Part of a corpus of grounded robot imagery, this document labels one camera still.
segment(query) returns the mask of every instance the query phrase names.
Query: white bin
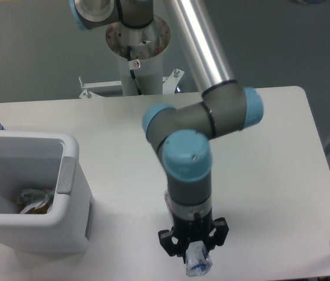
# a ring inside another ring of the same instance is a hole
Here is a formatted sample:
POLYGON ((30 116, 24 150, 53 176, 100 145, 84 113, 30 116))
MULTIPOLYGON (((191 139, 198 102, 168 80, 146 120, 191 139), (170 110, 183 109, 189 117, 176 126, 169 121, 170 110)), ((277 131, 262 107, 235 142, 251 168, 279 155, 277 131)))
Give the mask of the white bin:
POLYGON ((81 252, 88 247, 94 202, 74 137, 0 131, 0 243, 27 252, 81 252), (47 214, 19 214, 23 189, 55 189, 47 214))

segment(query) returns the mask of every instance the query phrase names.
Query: gray floor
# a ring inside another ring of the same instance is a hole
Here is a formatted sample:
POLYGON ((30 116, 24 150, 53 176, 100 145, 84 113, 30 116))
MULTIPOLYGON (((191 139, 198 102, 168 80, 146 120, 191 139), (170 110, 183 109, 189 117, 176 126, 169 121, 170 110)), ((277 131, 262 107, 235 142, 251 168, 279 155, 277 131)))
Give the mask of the gray floor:
MULTIPOLYGON (((154 1, 155 12, 169 22, 162 1, 154 1)), ((330 134, 330 0, 206 3, 238 80, 254 87, 304 88, 324 141, 330 134)), ((0 102, 77 98, 79 75, 85 83, 118 80, 104 38, 105 28, 78 30, 68 0, 0 2, 0 102)), ((173 36, 164 73, 176 67, 187 72, 183 89, 196 90, 173 36)))

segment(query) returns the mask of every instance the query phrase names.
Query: white table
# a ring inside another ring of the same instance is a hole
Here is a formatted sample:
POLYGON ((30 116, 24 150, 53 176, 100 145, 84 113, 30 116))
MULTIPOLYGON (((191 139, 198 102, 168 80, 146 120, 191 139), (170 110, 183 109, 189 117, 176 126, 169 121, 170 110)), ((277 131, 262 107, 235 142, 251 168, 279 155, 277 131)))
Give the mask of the white table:
MULTIPOLYGON (((211 141, 214 218, 224 216, 230 232, 197 280, 330 275, 330 172, 307 98, 298 87, 259 93, 261 123, 211 141)), ((0 280, 190 280, 158 242, 157 232, 171 227, 167 182, 140 124, 155 103, 199 100, 193 93, 0 104, 8 129, 74 135, 96 199, 86 253, 37 256, 0 244, 0 280)))

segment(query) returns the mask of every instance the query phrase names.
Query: silver metal tube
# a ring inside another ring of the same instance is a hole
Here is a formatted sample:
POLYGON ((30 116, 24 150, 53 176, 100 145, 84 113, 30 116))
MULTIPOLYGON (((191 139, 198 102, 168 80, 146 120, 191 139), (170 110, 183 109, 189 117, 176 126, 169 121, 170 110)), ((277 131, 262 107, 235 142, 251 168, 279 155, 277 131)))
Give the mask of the silver metal tube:
POLYGON ((200 92, 234 79, 202 0, 164 0, 200 92))
POLYGON ((74 0, 74 3, 79 14, 91 22, 106 20, 114 8, 113 0, 74 0))

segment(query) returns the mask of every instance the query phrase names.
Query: black cable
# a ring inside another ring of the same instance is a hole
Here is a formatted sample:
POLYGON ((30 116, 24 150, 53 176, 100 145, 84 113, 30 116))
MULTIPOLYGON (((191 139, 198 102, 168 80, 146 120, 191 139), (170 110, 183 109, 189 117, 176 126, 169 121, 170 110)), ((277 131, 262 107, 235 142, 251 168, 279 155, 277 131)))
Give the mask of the black cable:
MULTIPOLYGON (((131 61, 131 47, 130 46, 128 46, 127 57, 128 57, 128 61, 131 61)), ((140 85, 139 85, 139 83, 136 79, 134 69, 130 69, 130 74, 131 74, 131 78, 134 80, 135 87, 136 87, 136 90, 137 90, 137 94, 138 95, 143 95, 142 90, 140 89, 140 85)))

